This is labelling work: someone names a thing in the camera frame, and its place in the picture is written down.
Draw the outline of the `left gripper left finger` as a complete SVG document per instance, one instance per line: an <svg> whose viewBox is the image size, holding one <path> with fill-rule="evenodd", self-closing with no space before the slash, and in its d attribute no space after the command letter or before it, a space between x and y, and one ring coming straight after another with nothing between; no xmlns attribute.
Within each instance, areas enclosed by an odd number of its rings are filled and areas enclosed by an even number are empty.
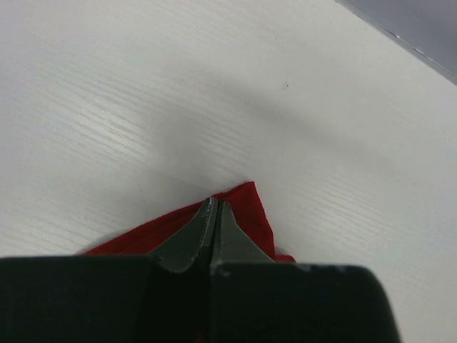
<svg viewBox="0 0 457 343"><path fill-rule="evenodd" d="M3 342L196 342L209 333L218 202L145 254L1 260Z"/></svg>

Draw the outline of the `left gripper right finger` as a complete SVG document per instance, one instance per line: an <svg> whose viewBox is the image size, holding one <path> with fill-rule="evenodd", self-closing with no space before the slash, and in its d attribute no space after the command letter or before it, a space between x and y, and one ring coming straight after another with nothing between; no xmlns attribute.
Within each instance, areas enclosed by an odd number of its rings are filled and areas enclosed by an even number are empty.
<svg viewBox="0 0 457 343"><path fill-rule="evenodd" d="M210 265L212 342L399 342L388 297L367 268L277 263L219 209Z"/></svg>

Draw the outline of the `dark red t-shirt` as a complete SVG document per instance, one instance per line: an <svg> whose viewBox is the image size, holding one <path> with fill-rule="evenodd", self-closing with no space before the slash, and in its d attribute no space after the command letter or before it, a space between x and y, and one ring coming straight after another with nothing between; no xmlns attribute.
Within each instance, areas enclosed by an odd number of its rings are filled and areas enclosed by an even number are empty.
<svg viewBox="0 0 457 343"><path fill-rule="evenodd" d="M254 182L239 184L226 192L215 194L214 197L231 205L238 226L272 260L278 263L296 261L292 256L280 253L275 248L273 231ZM202 204L202 202L197 202L176 209L107 242L97 244L84 254L145 254L150 252L187 224Z"/></svg>

